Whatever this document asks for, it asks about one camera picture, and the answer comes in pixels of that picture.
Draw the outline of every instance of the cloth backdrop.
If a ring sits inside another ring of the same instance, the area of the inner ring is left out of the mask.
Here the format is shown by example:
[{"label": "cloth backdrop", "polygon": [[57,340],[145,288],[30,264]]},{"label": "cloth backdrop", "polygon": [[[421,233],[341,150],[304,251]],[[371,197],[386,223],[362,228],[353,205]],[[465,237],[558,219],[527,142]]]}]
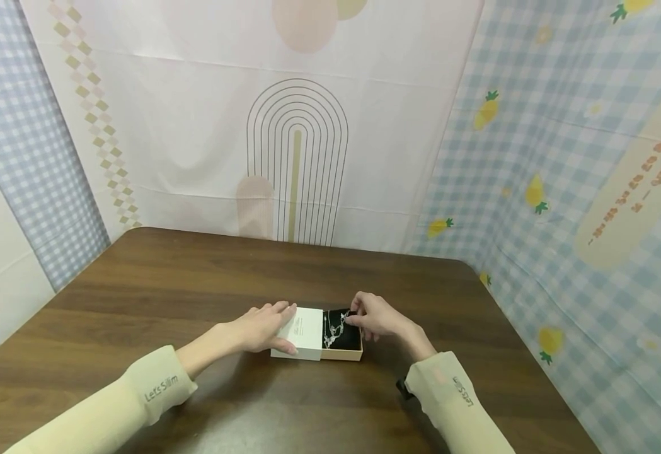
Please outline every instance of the cloth backdrop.
[{"label": "cloth backdrop", "polygon": [[463,259],[604,453],[661,453],[661,0],[21,5],[0,342],[141,225]]}]

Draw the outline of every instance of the blue gingham backdrop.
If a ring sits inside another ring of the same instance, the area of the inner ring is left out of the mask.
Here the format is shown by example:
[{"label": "blue gingham backdrop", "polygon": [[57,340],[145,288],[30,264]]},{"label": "blue gingham backdrop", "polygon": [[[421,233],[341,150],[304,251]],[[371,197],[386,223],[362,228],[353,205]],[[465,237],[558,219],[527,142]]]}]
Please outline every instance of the blue gingham backdrop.
[{"label": "blue gingham backdrop", "polygon": [[[615,271],[573,251],[590,202],[661,100],[661,0],[613,25],[620,3],[487,1],[411,252],[488,273],[537,358],[539,330],[563,331],[541,365],[602,452],[661,453],[661,217]],[[493,90],[498,114],[476,131]],[[537,172],[543,216],[525,202]],[[427,234],[449,217],[454,226]],[[650,339],[658,352],[645,350]]]},{"label": "blue gingham backdrop", "polygon": [[0,189],[56,291],[109,245],[17,0],[0,0]]}]

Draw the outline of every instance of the necklace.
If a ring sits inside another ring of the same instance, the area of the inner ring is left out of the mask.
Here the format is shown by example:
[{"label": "necklace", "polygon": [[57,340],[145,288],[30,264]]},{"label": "necklace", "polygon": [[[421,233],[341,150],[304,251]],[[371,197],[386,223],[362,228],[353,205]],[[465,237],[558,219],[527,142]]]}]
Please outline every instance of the necklace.
[{"label": "necklace", "polygon": [[340,314],[340,325],[338,326],[333,326],[330,323],[330,313],[328,312],[327,315],[327,325],[328,325],[328,333],[329,335],[325,335],[323,333],[323,344],[325,345],[326,349],[329,349],[330,346],[335,342],[337,338],[339,338],[341,335],[343,335],[343,330],[345,329],[345,317],[348,316],[350,311],[346,311],[345,314],[341,313]]}]

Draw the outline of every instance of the beige circle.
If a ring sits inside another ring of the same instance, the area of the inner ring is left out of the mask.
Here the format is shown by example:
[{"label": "beige circle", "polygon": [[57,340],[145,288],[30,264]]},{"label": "beige circle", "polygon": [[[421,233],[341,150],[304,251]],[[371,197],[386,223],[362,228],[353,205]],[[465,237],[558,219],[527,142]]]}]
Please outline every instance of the beige circle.
[{"label": "beige circle", "polygon": [[367,3],[368,0],[338,0],[338,19],[354,18]]},{"label": "beige circle", "polygon": [[330,41],[338,23],[336,0],[273,0],[272,18],[289,48],[312,54]]}]

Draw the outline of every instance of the long sleeve shirt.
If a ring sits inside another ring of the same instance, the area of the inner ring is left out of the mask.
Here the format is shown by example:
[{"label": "long sleeve shirt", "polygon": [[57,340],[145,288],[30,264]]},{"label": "long sleeve shirt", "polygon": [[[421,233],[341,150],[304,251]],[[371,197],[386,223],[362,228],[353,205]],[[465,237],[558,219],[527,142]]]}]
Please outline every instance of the long sleeve shirt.
[{"label": "long sleeve shirt", "polygon": [[[513,454],[453,353],[413,364],[406,386],[454,454]],[[111,454],[141,427],[181,405],[196,384],[171,346],[131,364],[118,380],[40,427],[6,454]]]}]

